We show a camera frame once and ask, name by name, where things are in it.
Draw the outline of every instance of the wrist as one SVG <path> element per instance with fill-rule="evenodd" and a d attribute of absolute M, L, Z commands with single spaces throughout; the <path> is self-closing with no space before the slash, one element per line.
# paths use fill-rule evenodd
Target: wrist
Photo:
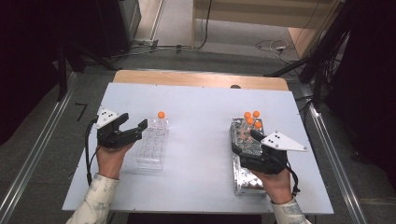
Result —
<path fill-rule="evenodd" d="M 272 203 L 274 204 L 284 204 L 284 203 L 289 203 L 293 199 L 293 196 L 289 191 L 284 191 L 284 192 L 272 194 L 270 195 L 270 198 Z"/>
<path fill-rule="evenodd" d="M 99 169 L 98 174 L 110 179 L 120 179 L 120 171 Z"/>

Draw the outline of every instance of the orange cap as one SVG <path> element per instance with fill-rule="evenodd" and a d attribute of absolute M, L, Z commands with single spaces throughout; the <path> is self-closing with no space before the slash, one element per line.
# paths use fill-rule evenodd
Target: orange cap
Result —
<path fill-rule="evenodd" d="M 259 122 L 259 121 L 256 121 L 256 123 L 254 123 L 254 127 L 255 127 L 256 129 L 260 129 L 260 128 L 262 127 L 262 123 Z"/>
<path fill-rule="evenodd" d="M 251 117 L 251 114 L 250 114 L 250 112 L 245 112 L 245 115 L 244 115 L 244 117 L 245 117 L 245 119 L 247 119 L 247 118 L 250 118 L 250 117 Z"/>
<path fill-rule="evenodd" d="M 165 113 L 163 113 L 162 111 L 158 112 L 158 118 L 159 119 L 165 118 Z"/>
<path fill-rule="evenodd" d="M 253 118 L 247 118 L 247 124 L 252 125 L 253 124 Z"/>
<path fill-rule="evenodd" d="M 260 116 L 260 112 L 259 111 L 256 110 L 256 111 L 253 112 L 253 117 L 254 118 L 258 118 L 259 116 Z"/>

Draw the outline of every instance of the white sleeve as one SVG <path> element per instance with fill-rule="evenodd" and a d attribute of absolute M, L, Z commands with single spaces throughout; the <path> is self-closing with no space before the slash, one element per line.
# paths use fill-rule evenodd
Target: white sleeve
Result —
<path fill-rule="evenodd" d="M 284 204 L 272 203 L 272 206 L 278 224 L 311 224 L 311 222 L 306 220 L 295 198 Z"/>
<path fill-rule="evenodd" d="M 66 224 L 106 224 L 108 209 L 114 200 L 119 183 L 119 180 L 96 174 L 84 201 L 81 202 Z"/>

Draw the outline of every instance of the person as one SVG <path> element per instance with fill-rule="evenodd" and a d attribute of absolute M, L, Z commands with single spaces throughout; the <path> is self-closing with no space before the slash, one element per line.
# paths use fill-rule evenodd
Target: person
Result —
<path fill-rule="evenodd" d="M 99 147 L 96 152 L 99 172 L 95 174 L 84 200 L 66 224 L 105 224 L 117 186 L 120 183 L 120 169 L 127 151 L 134 144 L 110 150 Z M 265 175 L 251 171 L 263 183 L 271 198 L 271 204 L 278 224 L 310 223 L 290 192 L 290 173 L 283 170 L 278 175 Z"/>

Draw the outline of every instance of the test tube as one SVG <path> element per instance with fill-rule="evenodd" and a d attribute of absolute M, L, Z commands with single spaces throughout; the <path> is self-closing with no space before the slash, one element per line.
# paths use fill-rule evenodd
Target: test tube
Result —
<path fill-rule="evenodd" d="M 165 120 L 165 113 L 163 113 L 163 111 L 158 112 L 158 119 L 160 122 L 160 128 L 165 133 L 167 124 L 166 124 L 166 120 Z"/>
<path fill-rule="evenodd" d="M 251 117 L 250 112 L 245 112 L 244 114 L 244 119 L 242 120 L 242 129 L 245 127 L 246 123 L 247 123 L 247 119 Z"/>
<path fill-rule="evenodd" d="M 244 133 L 249 133 L 251 125 L 253 125 L 253 118 L 247 118 L 245 125 L 243 126 Z"/>
<path fill-rule="evenodd" d="M 261 127 L 262 123 L 259 120 L 256 120 L 256 122 L 254 122 L 254 130 L 259 132 Z"/>
<path fill-rule="evenodd" d="M 260 111 L 256 110 L 253 112 L 253 122 L 256 123 L 256 120 L 259 118 L 260 116 Z"/>

